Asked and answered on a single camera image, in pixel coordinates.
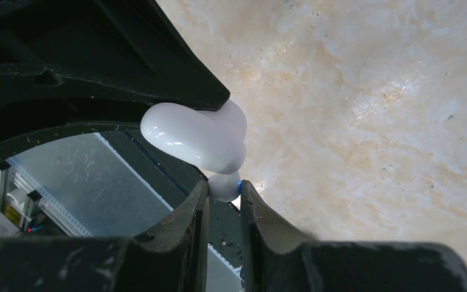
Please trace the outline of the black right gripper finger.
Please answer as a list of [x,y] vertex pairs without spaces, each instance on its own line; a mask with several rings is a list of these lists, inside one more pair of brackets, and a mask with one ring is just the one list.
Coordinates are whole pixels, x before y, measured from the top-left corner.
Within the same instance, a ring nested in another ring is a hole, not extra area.
[[0,163],[58,139],[136,130],[149,106],[106,99],[43,99],[0,106]]
[[215,111],[229,96],[156,1],[0,1],[0,106],[96,98]]

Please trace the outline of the white square charging case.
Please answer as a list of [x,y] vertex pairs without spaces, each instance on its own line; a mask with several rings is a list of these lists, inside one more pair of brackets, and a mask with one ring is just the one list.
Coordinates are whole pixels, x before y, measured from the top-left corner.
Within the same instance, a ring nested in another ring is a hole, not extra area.
[[246,116],[231,100],[218,111],[159,103],[143,115],[140,132],[157,149],[213,173],[233,174],[246,158]]

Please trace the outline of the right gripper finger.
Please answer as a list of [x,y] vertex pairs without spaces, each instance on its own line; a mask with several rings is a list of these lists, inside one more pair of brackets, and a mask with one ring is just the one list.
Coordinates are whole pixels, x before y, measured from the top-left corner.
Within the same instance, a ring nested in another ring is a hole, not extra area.
[[200,181],[134,237],[0,238],[0,291],[204,291],[208,219]]
[[425,242],[319,241],[241,183],[246,291],[467,291],[467,266]]

